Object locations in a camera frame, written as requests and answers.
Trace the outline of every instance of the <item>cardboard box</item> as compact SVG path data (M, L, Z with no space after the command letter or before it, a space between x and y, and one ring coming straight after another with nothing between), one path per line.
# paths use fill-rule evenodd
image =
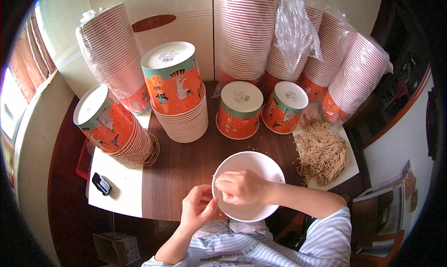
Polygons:
M118 233L93 233L98 258L114 266L126 266L141 258L135 236Z

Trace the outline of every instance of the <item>hand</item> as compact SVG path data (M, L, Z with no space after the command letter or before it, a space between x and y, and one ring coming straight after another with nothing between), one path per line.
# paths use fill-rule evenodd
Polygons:
M217 210L218 198L213 198L210 185L195 186L183 199L182 220L179 229L193 236L207 224Z
M223 201L235 205L265 203L271 182L250 171L227 171L216 179Z

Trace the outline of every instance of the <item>stack of paper cups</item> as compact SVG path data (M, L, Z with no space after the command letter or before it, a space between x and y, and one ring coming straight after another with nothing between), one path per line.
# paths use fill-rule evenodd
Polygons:
M255 85L243 81L229 83L220 94L217 129L236 140L253 136L259 128L262 101L262 92Z
M356 30L348 22L327 12L323 14L318 32L323 62L309 58L303 69L304 78L299 82L299 85L308 94L309 101L321 100L351 48L356 35Z
M323 18L323 11L306 6L306 14L308 15L315 30L318 32L321 20ZM278 40L276 36L274 36L270 53L267 58L267 66L265 68L264 90L266 93L270 95L273 92L275 85L280 81L296 82L299 75L303 71L307 60L308 54L301 55L296 69L292 73L289 73L286 68L286 63L282 57L281 50L279 49Z
M102 152L128 168L151 165L159 143L105 84L89 90L78 102L73 122Z
M202 137L208 128L205 86L188 42L170 42L149 51L141 67L157 119L179 143Z
M273 132L289 134L295 130L303 109L309 103L305 91L297 84L281 81L262 108L262 121Z
M256 83L264 74L280 0L220 0L225 83Z
M150 107L148 89L124 3L81 24L75 33L82 55L98 82L106 84L132 113L145 113Z
M389 55L370 37L357 37L321 102L321 111L332 124L345 122L390 72Z

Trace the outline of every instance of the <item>person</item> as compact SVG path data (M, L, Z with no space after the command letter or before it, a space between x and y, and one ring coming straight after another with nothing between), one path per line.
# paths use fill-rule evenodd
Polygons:
M210 219L218 199L211 186L195 186L183 199L182 219L149 266L348 266L351 223L343 197L302 186L269 182L249 170L225 172L215 181L223 201L236 205L276 204L315 220L295 251L274 242L265 221L244 223Z

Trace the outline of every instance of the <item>white paper bowl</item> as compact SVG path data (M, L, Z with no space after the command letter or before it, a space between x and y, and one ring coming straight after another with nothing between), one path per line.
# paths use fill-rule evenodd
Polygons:
M284 174L279 165L270 157L260 152L238 152L225 159L217 168L215 177L226 171L251 170L264 179L277 183L285 183ZM219 198L219 209L230 218L242 222L260 221L273 214L278 205L233 205L225 203L222 192L215 186L213 178L213 197Z

